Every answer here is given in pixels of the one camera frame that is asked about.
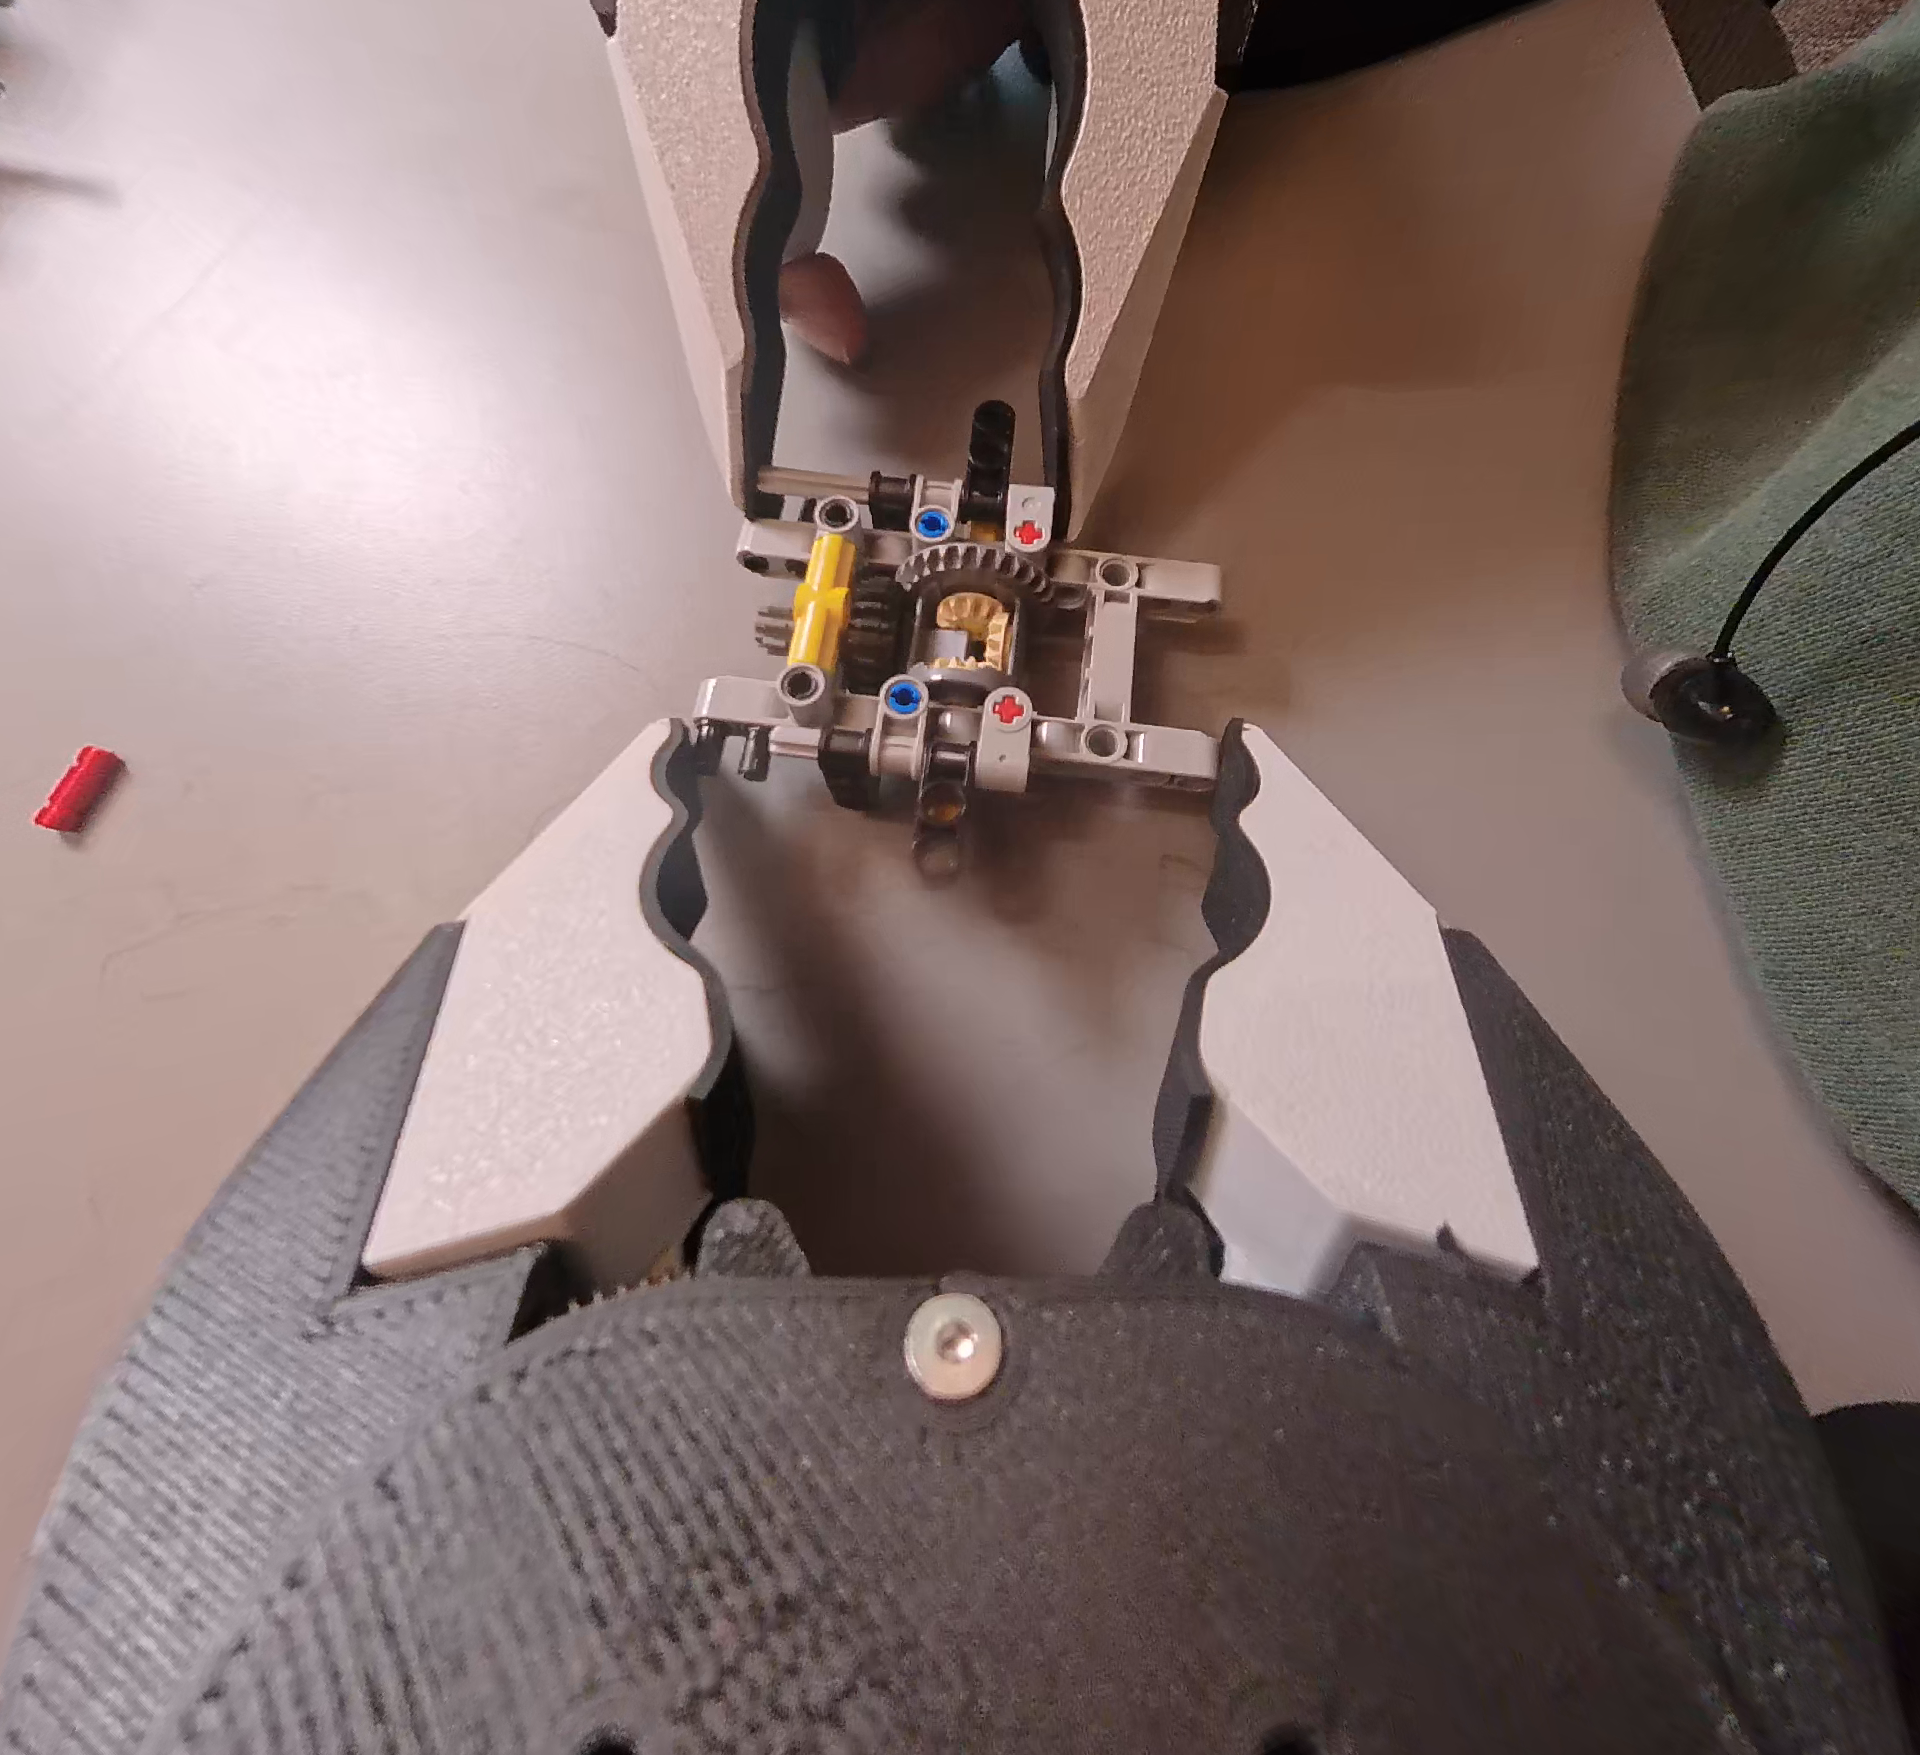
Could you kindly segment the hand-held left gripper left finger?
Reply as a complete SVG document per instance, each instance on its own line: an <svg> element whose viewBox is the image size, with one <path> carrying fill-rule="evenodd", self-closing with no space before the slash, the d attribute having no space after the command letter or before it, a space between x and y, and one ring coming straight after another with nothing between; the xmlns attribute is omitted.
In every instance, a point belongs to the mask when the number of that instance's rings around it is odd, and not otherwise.
<svg viewBox="0 0 1920 1755"><path fill-rule="evenodd" d="M554 1245L637 1284L734 1195L734 1029L694 948L689 730L652 725L468 903L363 1265Z"/></svg>

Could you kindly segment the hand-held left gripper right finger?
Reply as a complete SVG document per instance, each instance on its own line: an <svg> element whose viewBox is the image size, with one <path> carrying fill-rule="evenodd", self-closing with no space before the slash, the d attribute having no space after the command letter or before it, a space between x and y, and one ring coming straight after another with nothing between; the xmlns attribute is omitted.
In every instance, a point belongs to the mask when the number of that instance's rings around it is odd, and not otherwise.
<svg viewBox="0 0 1920 1755"><path fill-rule="evenodd" d="M1228 725L1203 924L1155 1099L1155 1191L1237 1288L1359 1248L1500 1284L1539 1248L1436 910L1259 727Z"/></svg>

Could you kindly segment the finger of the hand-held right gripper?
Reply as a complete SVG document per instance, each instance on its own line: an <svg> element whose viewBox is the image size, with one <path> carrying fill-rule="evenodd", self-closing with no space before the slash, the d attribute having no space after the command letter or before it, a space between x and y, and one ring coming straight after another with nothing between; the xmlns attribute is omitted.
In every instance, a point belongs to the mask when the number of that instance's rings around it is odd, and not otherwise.
<svg viewBox="0 0 1920 1755"><path fill-rule="evenodd" d="M1038 369L1054 535L1091 517L1139 387L1224 112L1218 0L1022 0L1046 52L1038 206L1054 314Z"/></svg>
<svg viewBox="0 0 1920 1755"><path fill-rule="evenodd" d="M785 270L823 251L833 0L614 0L615 93L732 498L777 461Z"/></svg>

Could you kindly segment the grey lego gear assembly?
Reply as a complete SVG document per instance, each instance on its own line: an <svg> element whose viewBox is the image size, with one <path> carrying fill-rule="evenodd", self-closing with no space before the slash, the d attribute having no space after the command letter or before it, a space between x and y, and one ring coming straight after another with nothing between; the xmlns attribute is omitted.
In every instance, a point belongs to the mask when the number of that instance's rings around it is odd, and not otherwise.
<svg viewBox="0 0 1920 1755"><path fill-rule="evenodd" d="M790 586L756 615L769 678L713 678L692 758L727 756L746 781L809 764L839 807L915 791L931 741L973 747L973 794L1016 797L1035 778L1205 791L1211 735L1141 723L1139 633L1218 607L1211 566L1074 546L1049 486L1010 478L1005 512L963 517L954 481L872 472L865 483L769 469L779 511L751 518L739 566Z"/></svg>

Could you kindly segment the red lego pin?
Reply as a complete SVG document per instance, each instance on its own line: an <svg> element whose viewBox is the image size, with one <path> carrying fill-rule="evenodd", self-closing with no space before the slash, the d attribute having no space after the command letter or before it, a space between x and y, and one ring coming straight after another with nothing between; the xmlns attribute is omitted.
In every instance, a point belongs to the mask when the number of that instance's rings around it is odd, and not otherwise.
<svg viewBox="0 0 1920 1755"><path fill-rule="evenodd" d="M98 744L80 747L37 807L33 825L63 838L85 833L126 774L127 764L119 752Z"/></svg>

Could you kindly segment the black clip-on microphone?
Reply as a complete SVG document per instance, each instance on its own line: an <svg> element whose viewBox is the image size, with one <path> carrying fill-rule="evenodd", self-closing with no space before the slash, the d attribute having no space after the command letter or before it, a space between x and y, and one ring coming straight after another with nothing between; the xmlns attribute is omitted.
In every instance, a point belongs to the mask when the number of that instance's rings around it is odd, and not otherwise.
<svg viewBox="0 0 1920 1755"><path fill-rule="evenodd" d="M1727 748L1751 748L1781 729L1763 689L1725 655L1644 650L1619 670L1625 703L1669 735Z"/></svg>

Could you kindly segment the person's green sweater torso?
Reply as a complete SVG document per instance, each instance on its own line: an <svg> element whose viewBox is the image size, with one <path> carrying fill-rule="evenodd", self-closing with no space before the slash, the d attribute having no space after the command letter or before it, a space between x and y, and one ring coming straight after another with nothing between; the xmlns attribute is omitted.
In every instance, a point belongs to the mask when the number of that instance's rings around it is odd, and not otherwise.
<svg viewBox="0 0 1920 1755"><path fill-rule="evenodd" d="M1633 648L1701 651L1773 543L1917 428L1919 5L1705 112L1622 362L1612 566ZM1842 1141L1919 1204L1919 478L1890 457L1735 640L1781 730L1674 747L1745 958Z"/></svg>

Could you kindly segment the dark rounded object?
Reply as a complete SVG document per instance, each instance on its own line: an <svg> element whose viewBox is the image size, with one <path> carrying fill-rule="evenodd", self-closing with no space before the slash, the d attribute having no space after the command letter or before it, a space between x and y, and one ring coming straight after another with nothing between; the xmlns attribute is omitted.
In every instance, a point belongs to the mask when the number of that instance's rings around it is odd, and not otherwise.
<svg viewBox="0 0 1920 1755"><path fill-rule="evenodd" d="M1838 1406L1816 1419L1882 1614L1909 1744L1919 1748L1919 1404Z"/></svg>

